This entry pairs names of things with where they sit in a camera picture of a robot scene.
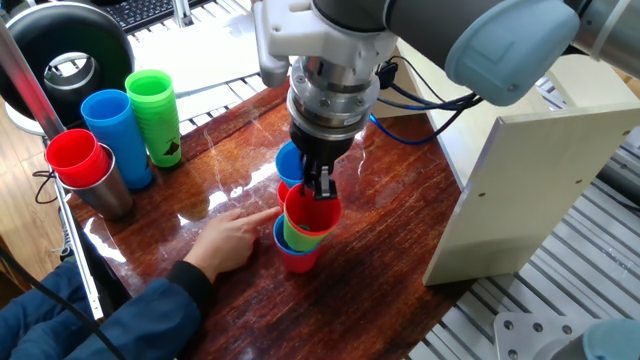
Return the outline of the person's hand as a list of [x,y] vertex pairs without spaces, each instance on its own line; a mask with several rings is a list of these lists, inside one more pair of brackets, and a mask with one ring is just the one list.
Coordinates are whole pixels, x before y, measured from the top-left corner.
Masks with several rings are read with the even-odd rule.
[[183,258],[213,283],[219,274],[243,266],[253,251],[261,227],[281,214],[279,207],[247,215],[234,209],[212,219]]

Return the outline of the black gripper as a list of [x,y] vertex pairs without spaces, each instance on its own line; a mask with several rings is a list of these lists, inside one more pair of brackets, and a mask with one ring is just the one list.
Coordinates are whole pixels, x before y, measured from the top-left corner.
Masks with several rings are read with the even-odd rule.
[[318,138],[303,130],[292,122],[290,137],[301,151],[303,166],[303,183],[316,200],[330,200],[337,198],[335,181],[331,178],[330,168],[323,166],[317,173],[316,162],[321,165],[333,164],[344,155],[353,144],[353,138],[344,140],[326,140]]

